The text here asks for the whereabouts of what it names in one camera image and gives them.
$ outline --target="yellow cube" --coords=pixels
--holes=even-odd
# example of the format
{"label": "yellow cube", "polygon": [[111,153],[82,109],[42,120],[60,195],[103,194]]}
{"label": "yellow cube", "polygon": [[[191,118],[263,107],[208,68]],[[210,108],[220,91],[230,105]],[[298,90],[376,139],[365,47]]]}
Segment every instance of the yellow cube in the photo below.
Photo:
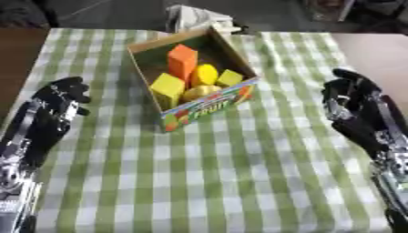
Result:
{"label": "yellow cube", "polygon": [[222,87],[229,87],[237,85],[242,82],[243,76],[232,70],[226,69],[224,73],[217,80],[217,85]]}
{"label": "yellow cube", "polygon": [[186,84],[183,80],[169,74],[161,74],[156,81],[150,85],[161,110],[168,110],[179,104],[179,99],[184,93]]}

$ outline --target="orange block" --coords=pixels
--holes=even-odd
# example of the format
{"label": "orange block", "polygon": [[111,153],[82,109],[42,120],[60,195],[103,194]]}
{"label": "orange block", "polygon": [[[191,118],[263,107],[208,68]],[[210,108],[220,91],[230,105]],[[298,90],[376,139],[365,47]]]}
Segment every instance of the orange block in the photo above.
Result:
{"label": "orange block", "polygon": [[197,66],[199,53],[182,44],[177,45],[168,52],[168,71],[186,82]]}

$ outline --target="green checkered tablecloth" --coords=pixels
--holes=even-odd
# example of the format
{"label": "green checkered tablecloth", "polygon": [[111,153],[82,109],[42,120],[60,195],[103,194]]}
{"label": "green checkered tablecloth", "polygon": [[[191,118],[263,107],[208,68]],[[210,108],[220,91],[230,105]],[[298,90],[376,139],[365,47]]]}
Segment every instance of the green checkered tablecloth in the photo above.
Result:
{"label": "green checkered tablecloth", "polygon": [[38,232],[388,229],[368,157],[323,114],[322,84],[347,66],[330,34],[229,37],[261,76],[254,98],[167,134],[126,51],[158,35],[51,30],[14,109],[65,76],[93,102],[44,166]]}

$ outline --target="cardboard box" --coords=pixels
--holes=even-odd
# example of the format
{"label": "cardboard box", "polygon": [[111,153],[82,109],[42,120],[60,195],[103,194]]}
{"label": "cardboard box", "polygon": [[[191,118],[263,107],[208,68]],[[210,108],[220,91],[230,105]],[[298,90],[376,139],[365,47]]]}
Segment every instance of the cardboard box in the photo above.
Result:
{"label": "cardboard box", "polygon": [[[199,51],[199,65],[212,64],[220,74],[230,69],[244,75],[242,83],[209,94],[169,110],[162,110],[148,88],[159,75],[168,72],[167,54],[183,44]],[[205,115],[233,106],[251,97],[258,82],[255,72],[231,45],[212,27],[170,35],[127,47],[138,76],[143,80],[165,131],[173,131]]]}

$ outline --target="gray floor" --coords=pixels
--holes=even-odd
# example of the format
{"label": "gray floor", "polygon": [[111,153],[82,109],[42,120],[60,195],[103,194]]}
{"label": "gray floor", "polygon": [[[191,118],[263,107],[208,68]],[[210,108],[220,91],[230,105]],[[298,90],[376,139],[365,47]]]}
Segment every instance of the gray floor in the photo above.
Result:
{"label": "gray floor", "polygon": [[165,9],[184,4],[232,15],[254,31],[352,32],[356,25],[311,21],[301,0],[50,0],[61,26],[164,30]]}

